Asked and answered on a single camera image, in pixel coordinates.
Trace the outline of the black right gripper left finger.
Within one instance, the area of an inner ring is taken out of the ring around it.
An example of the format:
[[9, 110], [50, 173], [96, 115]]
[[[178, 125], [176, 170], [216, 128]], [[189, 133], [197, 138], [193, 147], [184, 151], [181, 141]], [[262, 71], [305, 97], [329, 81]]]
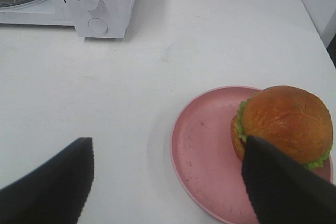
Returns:
[[77, 223], [93, 180], [92, 138], [81, 137], [1, 189], [1, 223]]

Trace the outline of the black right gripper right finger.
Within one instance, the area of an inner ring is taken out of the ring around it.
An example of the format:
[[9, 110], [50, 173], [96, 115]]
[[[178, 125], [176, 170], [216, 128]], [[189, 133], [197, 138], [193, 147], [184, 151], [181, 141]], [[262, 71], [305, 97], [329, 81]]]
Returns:
[[335, 223], [335, 185], [249, 136], [242, 177], [259, 223]]

